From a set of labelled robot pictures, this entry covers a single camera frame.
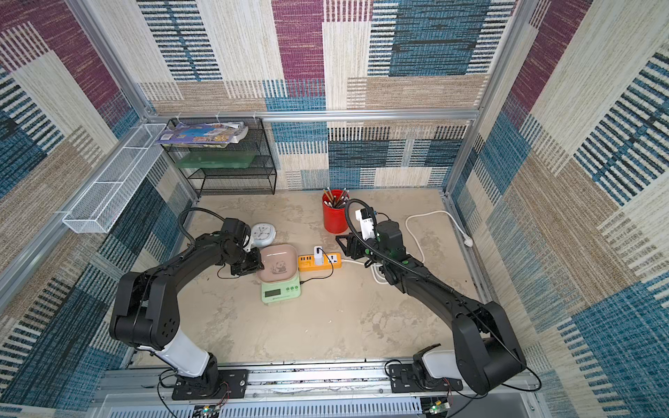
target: green plastic tray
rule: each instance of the green plastic tray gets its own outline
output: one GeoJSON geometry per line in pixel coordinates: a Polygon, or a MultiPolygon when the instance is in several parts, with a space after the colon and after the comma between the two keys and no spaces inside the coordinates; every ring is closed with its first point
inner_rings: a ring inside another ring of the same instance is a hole
{"type": "Polygon", "coordinates": [[[180,169],[247,169],[255,151],[189,152],[176,166],[180,169]]]}

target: digital scale display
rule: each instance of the digital scale display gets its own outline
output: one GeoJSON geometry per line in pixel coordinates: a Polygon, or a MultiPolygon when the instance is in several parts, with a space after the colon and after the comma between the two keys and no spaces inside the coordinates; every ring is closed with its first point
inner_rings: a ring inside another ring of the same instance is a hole
{"type": "Polygon", "coordinates": [[[281,289],[274,289],[265,292],[265,297],[269,298],[270,296],[278,296],[281,294],[281,289]]]}

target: white wire basket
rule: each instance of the white wire basket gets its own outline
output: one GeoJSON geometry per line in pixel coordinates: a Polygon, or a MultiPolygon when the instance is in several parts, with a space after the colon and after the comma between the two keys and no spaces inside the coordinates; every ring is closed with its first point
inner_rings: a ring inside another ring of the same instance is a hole
{"type": "Polygon", "coordinates": [[[165,126],[144,124],[137,129],[63,223],[76,233],[108,233],[162,153],[154,142],[165,126]]]}

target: carpet-textured wall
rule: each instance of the carpet-textured wall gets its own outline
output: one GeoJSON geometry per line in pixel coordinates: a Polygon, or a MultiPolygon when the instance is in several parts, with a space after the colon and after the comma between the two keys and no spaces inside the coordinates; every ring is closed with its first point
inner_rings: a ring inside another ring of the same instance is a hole
{"type": "Polygon", "coordinates": [[[1,271],[138,118],[62,0],[0,9],[1,271]]]}
{"type": "MultiPolygon", "coordinates": [[[[138,117],[67,5],[0,1],[0,270],[138,117]]],[[[0,415],[72,417],[125,347],[120,276],[165,261],[190,204],[162,156],[108,235],[68,232],[0,315],[0,415]]]]}
{"type": "MultiPolygon", "coordinates": [[[[515,0],[90,4],[158,112],[477,107],[515,8],[515,0]]],[[[266,127],[277,188],[319,189],[441,187],[467,125],[266,127]]]]}
{"type": "Polygon", "coordinates": [[[127,346],[109,337],[116,283],[165,262],[191,200],[161,156],[109,234],[67,234],[0,316],[4,417],[84,416],[127,346]]]}
{"type": "Polygon", "coordinates": [[[541,0],[453,198],[554,417],[669,416],[669,3],[541,0]]]}

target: wire shelf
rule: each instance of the wire shelf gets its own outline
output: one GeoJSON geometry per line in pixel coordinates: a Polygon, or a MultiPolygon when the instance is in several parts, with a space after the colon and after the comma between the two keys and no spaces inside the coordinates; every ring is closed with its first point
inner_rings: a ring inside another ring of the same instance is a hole
{"type": "Polygon", "coordinates": [[[212,146],[179,146],[165,144],[163,148],[173,162],[180,161],[191,152],[233,152],[254,151],[255,157],[246,168],[180,168],[198,196],[203,195],[245,195],[274,194],[276,190],[276,167],[272,160],[270,144],[258,118],[184,118],[172,119],[168,123],[173,128],[179,122],[201,124],[215,122],[244,122],[249,127],[244,139],[237,144],[228,144],[225,148],[212,146]]]}
{"type": "Polygon", "coordinates": [[[145,124],[88,187],[64,217],[76,233],[108,233],[163,149],[153,144],[165,124],[145,124]]]}

